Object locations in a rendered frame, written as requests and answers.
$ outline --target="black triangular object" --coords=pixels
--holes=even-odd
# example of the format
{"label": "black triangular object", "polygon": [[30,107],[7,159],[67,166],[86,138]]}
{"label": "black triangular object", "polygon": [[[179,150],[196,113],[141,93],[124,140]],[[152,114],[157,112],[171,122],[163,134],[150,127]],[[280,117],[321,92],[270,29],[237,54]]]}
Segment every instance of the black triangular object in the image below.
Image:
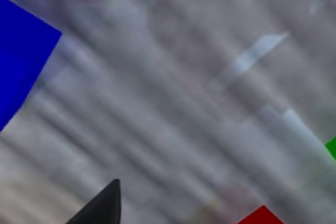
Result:
{"label": "black triangular object", "polygon": [[73,216],[67,224],[120,224],[120,218],[120,181],[115,179]]}

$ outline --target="blue block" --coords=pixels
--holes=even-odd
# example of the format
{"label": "blue block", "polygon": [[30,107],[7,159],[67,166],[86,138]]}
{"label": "blue block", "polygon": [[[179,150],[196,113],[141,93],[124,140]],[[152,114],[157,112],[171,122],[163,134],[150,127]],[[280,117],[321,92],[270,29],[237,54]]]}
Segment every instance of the blue block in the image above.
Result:
{"label": "blue block", "polygon": [[61,32],[0,0],[0,131],[24,103]]}

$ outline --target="blue cube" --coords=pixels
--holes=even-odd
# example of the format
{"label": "blue cube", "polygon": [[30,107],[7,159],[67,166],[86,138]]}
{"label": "blue cube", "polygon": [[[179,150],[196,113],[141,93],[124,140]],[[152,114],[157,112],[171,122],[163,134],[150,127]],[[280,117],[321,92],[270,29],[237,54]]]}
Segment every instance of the blue cube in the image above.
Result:
{"label": "blue cube", "polygon": [[0,0],[0,131],[24,103],[61,32]]}

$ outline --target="blurry gray background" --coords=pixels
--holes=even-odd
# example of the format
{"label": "blurry gray background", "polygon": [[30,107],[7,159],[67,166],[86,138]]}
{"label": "blurry gray background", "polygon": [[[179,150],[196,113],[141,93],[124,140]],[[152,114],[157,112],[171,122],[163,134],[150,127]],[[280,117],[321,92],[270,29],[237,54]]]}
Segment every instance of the blurry gray background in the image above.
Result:
{"label": "blurry gray background", "polygon": [[63,36],[0,136],[0,222],[336,223],[335,0],[13,0]]}

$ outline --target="red block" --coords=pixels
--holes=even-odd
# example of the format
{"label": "red block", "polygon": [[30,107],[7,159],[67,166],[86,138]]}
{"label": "red block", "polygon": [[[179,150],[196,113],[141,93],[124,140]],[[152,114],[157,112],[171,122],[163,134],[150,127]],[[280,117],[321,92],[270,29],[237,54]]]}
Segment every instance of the red block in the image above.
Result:
{"label": "red block", "polygon": [[284,224],[266,206],[261,206],[238,224]]}

